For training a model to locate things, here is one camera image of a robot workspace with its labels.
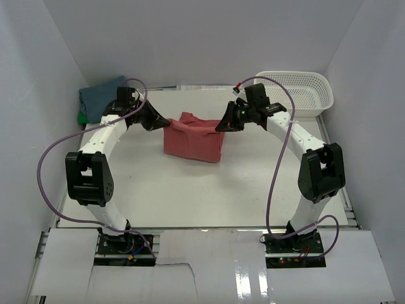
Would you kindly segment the red t shirt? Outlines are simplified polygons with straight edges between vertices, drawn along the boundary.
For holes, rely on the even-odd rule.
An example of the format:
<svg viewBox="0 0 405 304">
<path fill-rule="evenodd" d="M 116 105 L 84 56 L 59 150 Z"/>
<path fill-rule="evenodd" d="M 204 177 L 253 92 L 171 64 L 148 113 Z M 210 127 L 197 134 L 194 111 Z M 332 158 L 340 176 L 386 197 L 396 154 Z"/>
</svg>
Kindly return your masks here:
<svg viewBox="0 0 405 304">
<path fill-rule="evenodd" d="M 219 120 L 203 120 L 192 113 L 183 112 L 178 120 L 169 119 L 163 128 L 163 147 L 168 155 L 208 163 L 221 160 L 225 134 L 217 132 Z"/>
</svg>

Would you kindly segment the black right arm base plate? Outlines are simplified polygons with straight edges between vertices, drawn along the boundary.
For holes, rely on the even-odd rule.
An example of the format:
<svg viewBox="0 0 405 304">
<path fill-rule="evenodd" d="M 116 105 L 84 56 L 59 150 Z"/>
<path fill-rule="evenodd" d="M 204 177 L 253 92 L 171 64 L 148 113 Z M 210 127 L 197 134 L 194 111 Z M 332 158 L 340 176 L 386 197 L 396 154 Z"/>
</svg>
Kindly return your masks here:
<svg viewBox="0 0 405 304">
<path fill-rule="evenodd" d="M 277 240 L 263 234 L 259 242 L 265 246 L 267 269 L 310 269 L 327 266 L 323 254 L 324 248 L 320 234 L 304 238 L 297 244 L 287 242 L 288 239 Z"/>
</svg>

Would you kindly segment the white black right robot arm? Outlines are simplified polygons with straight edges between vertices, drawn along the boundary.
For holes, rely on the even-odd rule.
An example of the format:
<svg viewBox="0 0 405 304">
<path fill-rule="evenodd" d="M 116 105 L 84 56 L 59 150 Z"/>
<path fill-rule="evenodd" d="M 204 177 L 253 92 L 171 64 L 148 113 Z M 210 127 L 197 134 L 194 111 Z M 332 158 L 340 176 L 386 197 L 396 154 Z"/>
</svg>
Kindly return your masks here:
<svg viewBox="0 0 405 304">
<path fill-rule="evenodd" d="M 240 132 L 245 124 L 255 123 L 279 138 L 282 149 L 274 172 L 277 174 L 284 153 L 289 149 L 300 161 L 297 185 L 301 197 L 293 217 L 287 222 L 283 235 L 267 233 L 267 238 L 285 241 L 290 251 L 301 252 L 309 244 L 308 237 L 316 232 L 325 217 L 322 212 L 331 198 L 346 184 L 342 148 L 337 143 L 327 144 L 310 134 L 294 121 L 294 110 L 280 103 L 271 103 L 262 83 L 233 88 L 237 96 L 215 130 Z"/>
</svg>

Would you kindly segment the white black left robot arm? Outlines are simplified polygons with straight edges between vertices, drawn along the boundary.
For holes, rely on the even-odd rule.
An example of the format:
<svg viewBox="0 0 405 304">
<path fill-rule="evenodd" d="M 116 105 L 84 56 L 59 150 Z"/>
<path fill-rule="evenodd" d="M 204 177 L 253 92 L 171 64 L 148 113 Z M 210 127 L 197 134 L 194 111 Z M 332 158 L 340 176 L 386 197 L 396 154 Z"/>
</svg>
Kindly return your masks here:
<svg viewBox="0 0 405 304">
<path fill-rule="evenodd" d="M 77 152 L 65 157 L 69 197 L 91 211 L 102 226 L 116 232 L 111 243 L 121 253 L 132 249 L 134 237 L 125 232 L 130 228 L 129 221 L 112 201 L 115 184 L 108 159 L 121 136 L 134 124 L 146 131 L 170 126 L 143 94 L 133 87 L 119 87 L 95 133 Z"/>
</svg>

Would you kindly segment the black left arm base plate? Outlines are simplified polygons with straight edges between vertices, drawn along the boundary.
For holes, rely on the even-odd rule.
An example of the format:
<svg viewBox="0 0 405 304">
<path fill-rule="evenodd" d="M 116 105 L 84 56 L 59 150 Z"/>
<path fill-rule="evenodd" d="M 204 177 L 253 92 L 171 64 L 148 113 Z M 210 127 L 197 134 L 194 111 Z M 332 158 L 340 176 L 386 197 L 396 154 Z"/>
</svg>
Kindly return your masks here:
<svg viewBox="0 0 405 304">
<path fill-rule="evenodd" d="M 129 235 L 128 240 L 113 239 L 105 234 L 99 235 L 94 257 L 95 266 L 117 266 L 117 267 L 153 267 L 155 259 L 149 248 L 153 249 L 154 236 L 145 234 L 145 241 L 138 235 Z"/>
</svg>

